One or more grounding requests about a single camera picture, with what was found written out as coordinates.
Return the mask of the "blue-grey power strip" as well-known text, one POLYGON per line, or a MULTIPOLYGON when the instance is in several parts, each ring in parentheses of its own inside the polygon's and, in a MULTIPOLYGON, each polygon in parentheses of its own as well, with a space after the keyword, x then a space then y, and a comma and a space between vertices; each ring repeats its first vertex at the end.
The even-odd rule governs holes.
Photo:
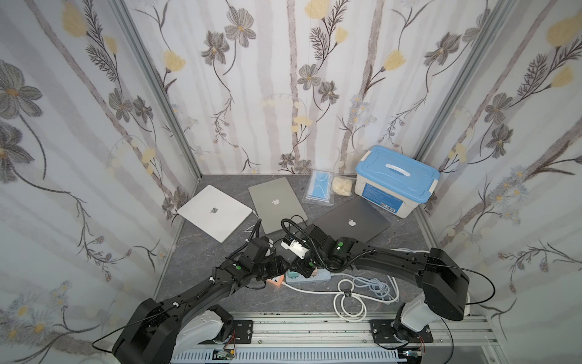
POLYGON ((300 285, 304 283, 326 282, 331 279, 329 271, 325 269, 316 269, 309 278, 304 277, 298 272, 288 271, 285 274, 285 282, 289 285, 300 285))

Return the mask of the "orange power strip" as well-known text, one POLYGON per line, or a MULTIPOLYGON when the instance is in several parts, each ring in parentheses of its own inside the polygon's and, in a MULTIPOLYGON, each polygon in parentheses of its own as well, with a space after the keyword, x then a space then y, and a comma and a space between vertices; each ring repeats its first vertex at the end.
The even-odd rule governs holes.
POLYGON ((270 278, 268 280, 266 280, 266 283, 268 285, 271 285, 273 287, 276 288, 280 288, 281 286, 283 286, 283 283, 285 282, 285 276, 284 275, 280 275, 274 278, 270 278))

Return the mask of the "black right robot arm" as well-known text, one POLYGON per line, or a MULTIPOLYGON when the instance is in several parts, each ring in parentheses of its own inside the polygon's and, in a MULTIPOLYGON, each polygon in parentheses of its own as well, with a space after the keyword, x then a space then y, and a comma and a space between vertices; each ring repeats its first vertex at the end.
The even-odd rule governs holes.
POLYGON ((348 268, 375 271, 398 278, 422 289, 414 300, 397 311, 389 332, 400 343, 410 341, 438 319, 460 322, 465 317, 470 279, 447 253, 438 248, 428 252, 388 250, 353 238, 338 239, 319 227, 310 226, 286 237, 304 252, 292 270, 309 277, 316 268, 341 273, 348 268))

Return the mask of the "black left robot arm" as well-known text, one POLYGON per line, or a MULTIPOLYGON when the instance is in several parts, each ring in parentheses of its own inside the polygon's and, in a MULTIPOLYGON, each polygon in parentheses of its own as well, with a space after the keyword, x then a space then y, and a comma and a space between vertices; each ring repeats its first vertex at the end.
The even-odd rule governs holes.
POLYGON ((195 317, 251 280, 266 281, 288 270, 289 262, 278 253, 268 255, 269 248, 267 238, 253 238, 192 288, 161 302, 143 301, 121 331, 112 355, 120 363, 171 362, 180 332, 195 317))

